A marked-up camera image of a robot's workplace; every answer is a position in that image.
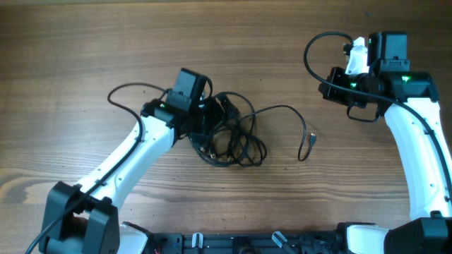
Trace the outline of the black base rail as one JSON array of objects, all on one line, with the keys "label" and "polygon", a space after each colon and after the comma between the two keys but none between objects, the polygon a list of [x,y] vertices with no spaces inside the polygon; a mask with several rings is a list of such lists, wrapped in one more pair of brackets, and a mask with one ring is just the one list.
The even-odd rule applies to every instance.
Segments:
[{"label": "black base rail", "polygon": [[147,254],[319,254],[340,253],[340,237],[334,231],[302,234],[170,234],[149,235]]}]

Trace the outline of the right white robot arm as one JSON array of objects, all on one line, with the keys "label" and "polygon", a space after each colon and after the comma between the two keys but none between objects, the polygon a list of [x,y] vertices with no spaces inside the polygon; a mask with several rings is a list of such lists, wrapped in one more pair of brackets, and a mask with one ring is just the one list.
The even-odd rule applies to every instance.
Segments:
[{"label": "right white robot arm", "polygon": [[376,105],[403,165],[410,221],[394,229],[343,225],[345,253],[450,253],[451,155],[441,127],[439,94],[431,74],[412,71],[404,32],[348,39],[345,68],[321,79],[323,98],[348,109]]}]

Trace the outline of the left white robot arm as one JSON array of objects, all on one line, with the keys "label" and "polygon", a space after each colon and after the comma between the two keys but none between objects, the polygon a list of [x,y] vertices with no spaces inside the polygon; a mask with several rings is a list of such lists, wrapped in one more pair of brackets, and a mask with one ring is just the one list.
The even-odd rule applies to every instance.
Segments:
[{"label": "left white robot arm", "polygon": [[148,230],[119,223],[124,201],[150,166],[178,139],[201,127],[211,96],[210,78],[182,68],[172,89],[146,102],[136,125],[106,160],[69,185],[55,184],[47,196],[42,229],[26,250],[41,253],[161,253]]}]

